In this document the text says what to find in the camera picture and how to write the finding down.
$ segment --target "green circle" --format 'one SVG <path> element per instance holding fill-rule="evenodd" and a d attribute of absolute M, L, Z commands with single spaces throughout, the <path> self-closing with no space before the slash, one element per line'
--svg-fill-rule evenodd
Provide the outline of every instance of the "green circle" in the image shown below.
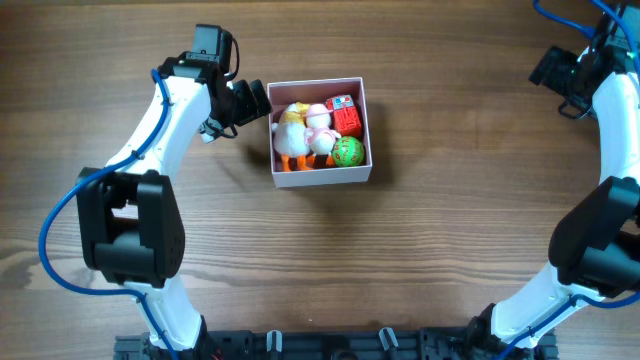
<path fill-rule="evenodd" d="M 364 145 L 353 136 L 344 136 L 333 145 L 331 156 L 340 167 L 358 166 L 364 161 Z"/>

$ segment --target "plush toy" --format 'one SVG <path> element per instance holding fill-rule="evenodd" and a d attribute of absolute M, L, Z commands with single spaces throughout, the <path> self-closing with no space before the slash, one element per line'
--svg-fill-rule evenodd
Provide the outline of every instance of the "plush toy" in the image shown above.
<path fill-rule="evenodd" d="M 358 166 L 364 161 L 364 145 L 353 136 L 344 136 L 333 146 L 331 155 L 340 167 Z"/>
<path fill-rule="evenodd" d="M 289 105 L 280 121 L 271 125 L 271 131 L 275 133 L 273 147 L 282 158 L 282 170 L 290 172 L 289 158 L 296 158 L 298 170 L 313 170 L 306 164 L 306 156 L 309 154 L 309 144 L 305 140 L 304 115 L 309 109 L 308 104 L 295 103 Z"/>
<path fill-rule="evenodd" d="M 323 104 L 313 104 L 307 111 L 307 130 L 305 130 L 304 136 L 306 143 L 309 144 L 313 152 L 307 158 L 307 165 L 309 166 L 313 166 L 316 155 L 329 155 L 326 164 L 327 166 L 334 165 L 331 150 L 333 149 L 333 144 L 336 143 L 336 139 L 339 139 L 341 135 L 329 128 L 331 126 L 330 114 L 331 111 Z"/>

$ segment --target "open box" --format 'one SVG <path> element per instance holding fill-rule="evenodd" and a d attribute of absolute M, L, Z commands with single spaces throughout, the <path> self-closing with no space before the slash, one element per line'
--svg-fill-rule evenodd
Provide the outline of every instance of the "open box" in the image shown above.
<path fill-rule="evenodd" d="M 355 167 L 282 172 L 280 156 L 273 149 L 271 124 L 278 122 L 284 109 L 292 103 L 324 103 L 327 99 L 337 95 L 351 95 L 355 100 L 354 103 L 358 108 L 360 120 L 362 121 L 362 144 L 365 148 L 364 163 Z M 271 135 L 269 146 L 271 146 L 271 174 L 276 187 L 364 182 L 369 179 L 373 160 L 371 157 L 369 123 L 367 121 L 367 103 L 362 78 L 269 83 L 267 84 L 267 96 L 273 107 L 273 111 L 269 115 L 269 133 Z"/>

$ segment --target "watermelon ball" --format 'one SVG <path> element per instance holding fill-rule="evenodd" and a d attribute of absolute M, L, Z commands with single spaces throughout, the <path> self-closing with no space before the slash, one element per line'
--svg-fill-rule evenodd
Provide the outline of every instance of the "watermelon ball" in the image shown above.
<path fill-rule="evenodd" d="M 340 167 L 358 166 L 364 161 L 364 145 L 353 136 L 344 136 L 333 145 L 331 156 Z"/>

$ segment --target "stuffed animal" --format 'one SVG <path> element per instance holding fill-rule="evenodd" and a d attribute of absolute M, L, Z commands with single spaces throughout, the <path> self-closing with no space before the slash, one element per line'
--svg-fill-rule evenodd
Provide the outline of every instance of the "stuffed animal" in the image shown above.
<path fill-rule="evenodd" d="M 289 158 L 296 158 L 298 170 L 313 170 L 306 164 L 306 156 L 309 154 L 309 144 L 305 141 L 306 125 L 304 115 L 309 109 L 308 104 L 295 103 L 289 105 L 277 123 L 271 125 L 271 131 L 275 133 L 273 147 L 282 158 L 282 171 L 290 172 Z"/>
<path fill-rule="evenodd" d="M 329 155 L 327 166 L 333 166 L 334 160 L 331 156 L 333 144 L 339 139 L 340 134 L 331 130 L 331 111 L 323 104 L 313 104 L 307 110 L 307 129 L 304 132 L 306 143 L 309 144 L 313 154 L 307 158 L 307 165 L 313 166 L 316 155 Z"/>

